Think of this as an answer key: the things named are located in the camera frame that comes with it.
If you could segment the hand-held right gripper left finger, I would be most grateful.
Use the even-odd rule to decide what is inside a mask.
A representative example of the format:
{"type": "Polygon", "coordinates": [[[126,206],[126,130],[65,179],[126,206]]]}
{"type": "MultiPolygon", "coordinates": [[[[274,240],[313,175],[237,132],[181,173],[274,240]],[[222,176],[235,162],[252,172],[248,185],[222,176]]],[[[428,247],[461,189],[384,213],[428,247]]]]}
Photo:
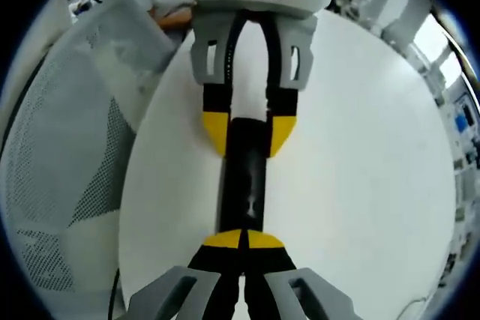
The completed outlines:
{"type": "Polygon", "coordinates": [[[130,319],[203,319],[227,307],[233,316],[239,294],[242,230],[207,237],[189,265],[175,266],[130,298],[130,319]]]}

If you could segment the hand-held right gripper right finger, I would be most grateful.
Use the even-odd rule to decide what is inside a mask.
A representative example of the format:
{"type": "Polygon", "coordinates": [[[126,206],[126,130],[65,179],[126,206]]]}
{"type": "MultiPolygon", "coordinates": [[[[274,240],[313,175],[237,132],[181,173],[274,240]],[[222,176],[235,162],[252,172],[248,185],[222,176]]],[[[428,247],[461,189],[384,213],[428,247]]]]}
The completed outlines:
{"type": "Polygon", "coordinates": [[[247,231],[245,303],[251,319],[358,319],[352,299],[310,268],[297,268],[275,236],[247,231]]]}

